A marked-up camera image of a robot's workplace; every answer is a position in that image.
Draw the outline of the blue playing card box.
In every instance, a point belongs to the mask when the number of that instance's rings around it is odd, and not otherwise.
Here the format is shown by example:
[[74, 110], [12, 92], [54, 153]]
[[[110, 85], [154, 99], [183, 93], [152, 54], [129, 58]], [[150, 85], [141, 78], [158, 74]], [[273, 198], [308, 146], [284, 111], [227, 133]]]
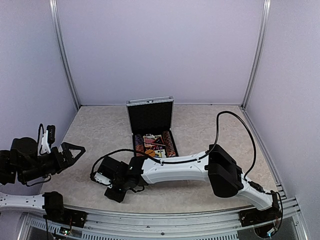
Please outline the blue playing card box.
[[167, 158], [166, 151], [164, 149], [154, 150], [155, 158]]

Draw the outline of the chip row in case back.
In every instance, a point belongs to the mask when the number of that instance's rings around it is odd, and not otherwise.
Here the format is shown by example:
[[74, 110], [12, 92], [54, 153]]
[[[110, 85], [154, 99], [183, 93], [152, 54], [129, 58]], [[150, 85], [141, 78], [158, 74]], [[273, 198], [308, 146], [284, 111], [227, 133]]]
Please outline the chip row in case back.
[[174, 147], [174, 142], [173, 139], [171, 138], [171, 134], [169, 131], [163, 131], [162, 132], [162, 138], [163, 138], [163, 142], [165, 145], [165, 150], [166, 150], [166, 156], [168, 158], [171, 157], [177, 157], [177, 151]]

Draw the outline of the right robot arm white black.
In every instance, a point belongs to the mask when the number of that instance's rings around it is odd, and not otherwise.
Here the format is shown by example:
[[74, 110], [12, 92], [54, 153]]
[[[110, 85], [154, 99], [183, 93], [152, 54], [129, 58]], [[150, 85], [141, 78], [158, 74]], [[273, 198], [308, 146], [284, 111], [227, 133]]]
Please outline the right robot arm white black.
[[214, 195], [221, 199], [237, 197], [256, 208], [256, 218], [266, 222], [283, 213], [280, 193], [266, 191], [248, 178], [237, 162], [215, 141], [207, 151], [187, 156], [160, 158], [136, 149], [129, 163], [118, 161], [108, 153], [95, 163], [90, 179], [107, 187], [105, 196], [121, 203], [127, 191], [137, 192], [137, 186], [174, 181], [210, 183]]

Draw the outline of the black dice row in case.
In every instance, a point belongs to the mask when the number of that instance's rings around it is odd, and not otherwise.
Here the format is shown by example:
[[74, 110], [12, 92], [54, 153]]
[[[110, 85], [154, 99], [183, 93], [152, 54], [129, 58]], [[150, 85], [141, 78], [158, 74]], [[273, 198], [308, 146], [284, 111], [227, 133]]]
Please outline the black dice row in case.
[[154, 146], [152, 149], [154, 151], [164, 151], [166, 148], [164, 146]]

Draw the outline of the chip row in case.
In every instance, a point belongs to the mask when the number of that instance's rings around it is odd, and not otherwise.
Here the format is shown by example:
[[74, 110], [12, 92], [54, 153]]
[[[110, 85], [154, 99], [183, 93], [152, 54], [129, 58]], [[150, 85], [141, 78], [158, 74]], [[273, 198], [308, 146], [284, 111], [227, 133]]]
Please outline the chip row in case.
[[165, 145], [165, 150], [166, 150], [166, 156], [168, 158], [171, 157], [177, 157], [177, 151], [174, 147], [174, 142], [173, 139], [171, 138], [171, 134], [169, 131], [163, 131], [162, 132], [162, 138], [163, 138], [163, 142]]
[[134, 142], [135, 142], [135, 153], [137, 157], [142, 157], [145, 150], [144, 150], [144, 140], [143, 137], [140, 134], [136, 134], [134, 136]]

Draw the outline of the left aluminium corner post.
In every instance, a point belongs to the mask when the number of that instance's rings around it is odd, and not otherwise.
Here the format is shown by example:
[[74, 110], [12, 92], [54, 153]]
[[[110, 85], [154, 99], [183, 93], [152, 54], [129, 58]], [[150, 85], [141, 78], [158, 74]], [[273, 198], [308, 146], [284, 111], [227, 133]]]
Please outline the left aluminium corner post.
[[77, 89], [73, 80], [72, 72], [70, 69], [69, 61], [68, 61], [67, 51], [64, 44], [63, 32], [62, 32], [62, 27], [61, 27], [60, 17], [59, 17], [59, 10], [58, 10], [58, 2], [56, 0], [50, 0], [49, 7], [50, 7], [52, 23], [55, 31], [55, 36], [58, 44], [58, 50], [59, 50], [60, 58], [62, 61], [64, 74], [66, 77], [66, 82], [71, 94], [74, 107], [78, 111], [81, 108], [81, 103], [80, 103]]

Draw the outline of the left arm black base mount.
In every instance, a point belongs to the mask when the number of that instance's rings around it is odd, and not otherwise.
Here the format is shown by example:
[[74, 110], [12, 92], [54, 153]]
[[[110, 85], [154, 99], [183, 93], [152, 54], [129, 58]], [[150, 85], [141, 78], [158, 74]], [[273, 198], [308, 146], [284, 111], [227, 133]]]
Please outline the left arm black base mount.
[[42, 206], [45, 210], [43, 216], [46, 220], [67, 225], [69, 227], [84, 228], [87, 220], [87, 213], [64, 207], [62, 203], [48, 203]]

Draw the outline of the aluminium front rail frame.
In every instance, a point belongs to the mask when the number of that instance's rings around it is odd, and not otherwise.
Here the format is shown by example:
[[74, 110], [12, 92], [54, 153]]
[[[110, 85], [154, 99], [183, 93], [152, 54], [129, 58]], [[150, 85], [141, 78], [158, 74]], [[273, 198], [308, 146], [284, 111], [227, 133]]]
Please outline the aluminium front rail frame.
[[257, 240], [257, 231], [273, 220], [243, 225], [243, 211], [252, 206], [196, 213], [126, 213], [83, 208], [83, 227], [62, 235], [62, 224], [45, 221], [39, 213], [24, 213], [19, 240], [46, 240], [55, 234], [65, 240]]

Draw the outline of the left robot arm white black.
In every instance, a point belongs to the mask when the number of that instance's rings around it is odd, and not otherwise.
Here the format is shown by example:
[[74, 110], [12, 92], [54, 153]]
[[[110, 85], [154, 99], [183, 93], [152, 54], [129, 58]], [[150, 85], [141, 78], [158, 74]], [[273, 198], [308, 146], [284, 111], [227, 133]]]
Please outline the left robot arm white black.
[[[56, 127], [39, 125], [37, 139], [30, 137], [14, 138], [9, 150], [0, 152], [0, 184], [19, 182], [26, 187], [49, 182], [52, 176], [73, 166], [86, 152], [83, 146], [63, 142], [54, 146]], [[45, 212], [63, 223], [70, 218], [70, 211], [64, 207], [63, 196], [58, 192], [39, 195], [0, 194], [2, 210], [31, 210]]]

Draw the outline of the black pink triangular button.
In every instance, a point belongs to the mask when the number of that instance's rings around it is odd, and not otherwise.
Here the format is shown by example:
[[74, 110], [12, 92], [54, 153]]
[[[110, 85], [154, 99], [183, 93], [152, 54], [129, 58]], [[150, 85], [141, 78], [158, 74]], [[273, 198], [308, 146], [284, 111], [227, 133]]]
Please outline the black pink triangular button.
[[153, 145], [157, 145], [157, 146], [165, 146], [164, 142], [163, 142], [163, 138], [161, 135], [156, 135], [154, 137], [154, 140], [152, 142]]

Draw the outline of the right aluminium corner post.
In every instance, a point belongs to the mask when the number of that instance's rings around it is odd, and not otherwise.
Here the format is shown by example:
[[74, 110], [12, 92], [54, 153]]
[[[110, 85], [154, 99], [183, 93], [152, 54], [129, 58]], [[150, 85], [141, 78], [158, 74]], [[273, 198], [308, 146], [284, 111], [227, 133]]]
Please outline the right aluminium corner post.
[[248, 84], [247, 84], [245, 94], [241, 103], [241, 108], [243, 109], [243, 111], [247, 110], [247, 107], [249, 105], [249, 101], [253, 92], [254, 84], [256, 81], [256, 76], [258, 73], [258, 68], [259, 68], [261, 56], [263, 53], [263, 47], [264, 47], [265, 35], [268, 27], [271, 4], [272, 4], [271, 0], [263, 1], [262, 15], [261, 15], [261, 21], [260, 21], [260, 27], [258, 32], [258, 38], [257, 38], [257, 44], [255, 48], [253, 63], [252, 63], [252, 67], [249, 75]]

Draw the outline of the chip row in case front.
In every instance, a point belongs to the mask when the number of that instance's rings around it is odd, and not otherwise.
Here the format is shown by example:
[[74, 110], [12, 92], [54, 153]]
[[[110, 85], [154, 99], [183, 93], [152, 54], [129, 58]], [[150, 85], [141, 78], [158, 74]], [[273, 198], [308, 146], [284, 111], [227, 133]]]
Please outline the chip row in case front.
[[143, 137], [140, 134], [136, 134], [134, 136], [134, 142], [135, 142], [135, 153], [137, 157], [142, 157], [145, 150], [144, 150], [144, 140]]

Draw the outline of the aluminium corner post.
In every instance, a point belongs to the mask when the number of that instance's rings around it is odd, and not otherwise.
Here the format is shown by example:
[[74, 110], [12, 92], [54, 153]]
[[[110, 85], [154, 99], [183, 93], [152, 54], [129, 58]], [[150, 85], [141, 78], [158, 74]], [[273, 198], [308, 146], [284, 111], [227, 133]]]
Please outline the aluminium corner post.
[[70, 69], [69, 61], [68, 61], [67, 51], [64, 44], [63, 32], [62, 32], [62, 27], [61, 27], [60, 17], [59, 17], [59, 10], [58, 10], [58, 2], [56, 0], [50, 0], [49, 7], [50, 7], [52, 23], [55, 31], [55, 36], [58, 44], [58, 50], [59, 50], [60, 58], [62, 61], [64, 74], [66, 77], [66, 82], [71, 94], [74, 107], [78, 111], [81, 108], [81, 103], [80, 103], [77, 89], [73, 80], [72, 72]]
[[257, 44], [255, 48], [253, 63], [252, 63], [252, 67], [249, 75], [248, 84], [247, 84], [245, 94], [241, 103], [241, 108], [243, 109], [243, 111], [247, 110], [247, 107], [249, 105], [249, 101], [253, 92], [254, 84], [256, 81], [256, 76], [258, 73], [258, 68], [259, 68], [261, 56], [263, 53], [263, 47], [264, 47], [265, 35], [268, 27], [271, 4], [272, 4], [271, 0], [263, 1], [262, 15], [261, 15], [261, 21], [260, 21], [260, 27], [258, 32], [258, 38], [257, 38]]

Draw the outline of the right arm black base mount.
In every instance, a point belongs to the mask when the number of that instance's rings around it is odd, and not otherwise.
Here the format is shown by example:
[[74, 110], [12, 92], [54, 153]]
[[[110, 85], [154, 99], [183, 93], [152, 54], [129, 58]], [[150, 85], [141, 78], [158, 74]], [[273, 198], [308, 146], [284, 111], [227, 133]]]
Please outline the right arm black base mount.
[[269, 208], [262, 211], [256, 208], [252, 208], [241, 210], [238, 213], [238, 216], [241, 226], [248, 227], [275, 220], [277, 216], [277, 211], [274, 211], [273, 208]]

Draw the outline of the red playing card deck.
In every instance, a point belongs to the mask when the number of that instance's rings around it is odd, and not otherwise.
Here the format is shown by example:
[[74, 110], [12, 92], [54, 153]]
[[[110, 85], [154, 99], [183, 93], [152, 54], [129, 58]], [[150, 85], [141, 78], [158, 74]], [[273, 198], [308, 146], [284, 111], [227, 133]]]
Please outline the red playing card deck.
[[143, 136], [143, 142], [145, 147], [153, 147], [153, 146], [162, 146], [162, 145], [154, 145], [153, 140], [155, 139], [155, 136], [159, 135], [152, 135], [152, 134], [146, 134]]

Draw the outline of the orange big blind button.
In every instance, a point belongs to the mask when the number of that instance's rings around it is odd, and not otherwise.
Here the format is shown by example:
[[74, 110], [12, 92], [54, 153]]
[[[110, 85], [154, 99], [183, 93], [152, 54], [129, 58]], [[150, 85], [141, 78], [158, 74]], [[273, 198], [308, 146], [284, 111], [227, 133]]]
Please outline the orange big blind button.
[[156, 152], [153, 149], [147, 149], [144, 153], [147, 154], [150, 157], [155, 157], [156, 156]]

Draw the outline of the aluminium poker chip case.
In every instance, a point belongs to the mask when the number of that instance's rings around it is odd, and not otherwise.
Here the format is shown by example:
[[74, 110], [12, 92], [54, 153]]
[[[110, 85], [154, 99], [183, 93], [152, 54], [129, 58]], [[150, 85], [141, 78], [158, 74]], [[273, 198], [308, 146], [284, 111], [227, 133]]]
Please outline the aluminium poker chip case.
[[[142, 138], [144, 135], [162, 136], [164, 131], [170, 132], [177, 152], [171, 132], [173, 106], [174, 98], [172, 96], [129, 100], [126, 103], [135, 156], [135, 135], [140, 134]], [[153, 149], [153, 147], [155, 146], [145, 147], [144, 145], [144, 153], [148, 149]]]

